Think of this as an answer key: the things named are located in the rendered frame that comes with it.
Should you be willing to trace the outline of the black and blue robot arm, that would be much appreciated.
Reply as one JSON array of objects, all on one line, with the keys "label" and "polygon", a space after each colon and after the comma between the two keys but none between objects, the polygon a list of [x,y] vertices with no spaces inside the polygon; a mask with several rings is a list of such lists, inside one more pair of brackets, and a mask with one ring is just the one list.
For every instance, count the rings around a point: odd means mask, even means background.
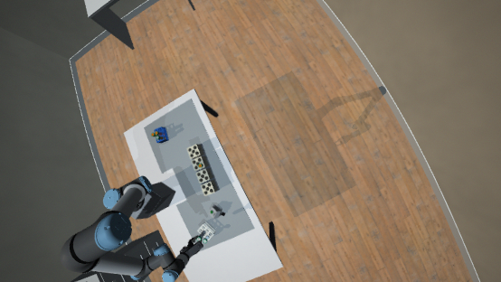
[{"label": "black and blue robot arm", "polygon": [[144,198],[152,191],[152,184],[145,176],[118,189],[108,190],[103,203],[110,211],[101,214],[92,225],[64,243],[60,255],[62,265],[73,272],[98,271],[130,275],[134,280],[162,267],[163,281],[175,282],[185,269],[188,258],[184,254],[175,258],[166,243],[155,248],[154,254],[145,259],[111,252],[128,241],[132,232],[129,218],[133,212],[142,208]]}]

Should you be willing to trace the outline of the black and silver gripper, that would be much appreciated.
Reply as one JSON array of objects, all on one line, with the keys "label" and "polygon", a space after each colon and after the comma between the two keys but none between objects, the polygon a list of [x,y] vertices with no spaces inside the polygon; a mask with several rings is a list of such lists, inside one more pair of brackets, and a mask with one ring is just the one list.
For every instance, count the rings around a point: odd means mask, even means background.
[{"label": "black and silver gripper", "polygon": [[[184,252],[185,252],[186,250],[188,250],[189,248],[191,248],[191,247],[194,245],[195,240],[196,240],[197,238],[198,238],[198,235],[197,235],[197,236],[195,236],[195,237],[193,237],[193,238],[191,238],[191,239],[188,241],[188,244],[189,244],[189,245],[187,245],[187,247],[186,247],[186,246],[184,246],[184,247],[183,247],[183,250],[180,250],[180,251],[179,251],[179,252],[180,252],[180,254],[184,254],[184,255],[186,255],[186,256],[187,256],[188,261],[189,261],[189,256],[188,256],[186,253],[184,253]],[[181,251],[182,251],[182,253],[181,253]]]}]

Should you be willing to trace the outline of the green-capped tube with white cap dot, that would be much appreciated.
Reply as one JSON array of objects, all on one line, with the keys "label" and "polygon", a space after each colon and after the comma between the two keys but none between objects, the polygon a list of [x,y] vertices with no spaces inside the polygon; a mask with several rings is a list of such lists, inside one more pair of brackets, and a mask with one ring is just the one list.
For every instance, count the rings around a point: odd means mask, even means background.
[{"label": "green-capped tube with white cap dot", "polygon": [[197,240],[201,241],[205,233],[206,233],[206,231],[203,230],[203,232],[198,236]]}]

